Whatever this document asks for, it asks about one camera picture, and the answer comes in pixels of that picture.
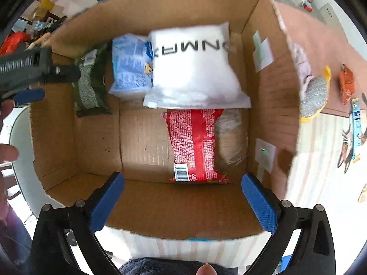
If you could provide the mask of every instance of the green package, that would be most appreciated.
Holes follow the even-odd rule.
[[[105,68],[110,45],[97,44],[75,60],[80,79],[72,83],[76,115],[111,114],[106,99]]]

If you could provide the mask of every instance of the barcode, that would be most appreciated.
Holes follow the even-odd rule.
[[[175,163],[175,179],[177,182],[190,181],[187,163]]]
[[[93,65],[94,61],[95,61],[95,58],[97,56],[97,52],[98,52],[98,50],[94,49],[94,50],[91,50],[89,53],[87,53],[84,56],[83,66]]]

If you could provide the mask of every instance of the blue package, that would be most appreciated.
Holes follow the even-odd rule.
[[[153,87],[153,51],[148,37],[125,34],[112,41],[113,78],[109,92],[121,99],[143,98]]]

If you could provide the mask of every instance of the finger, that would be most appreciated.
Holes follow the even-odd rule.
[[[18,149],[11,145],[0,144],[0,163],[12,162],[19,157]]]
[[[0,119],[5,119],[14,109],[14,100],[7,99],[1,103]]]
[[[197,270],[196,275],[217,275],[217,272],[210,264],[205,264]]]

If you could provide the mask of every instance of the brown box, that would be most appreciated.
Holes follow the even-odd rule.
[[[66,206],[87,198],[114,171],[125,190],[108,225],[159,238],[231,239],[262,231],[243,196],[241,177],[256,173],[256,139],[276,146],[264,183],[279,198],[296,153],[299,83],[286,37],[270,0],[110,0],[68,21],[49,45],[57,63],[72,63],[85,48],[126,33],[229,21],[229,61],[252,108],[242,111],[239,136],[221,138],[228,148],[248,140],[247,160],[225,167],[232,184],[170,184],[173,153],[162,109],[120,103],[108,95],[112,115],[76,118],[70,85],[46,85],[45,99],[31,106],[34,168],[47,194]],[[253,35],[269,39],[274,62],[255,73]],[[111,62],[106,87],[112,82]]]

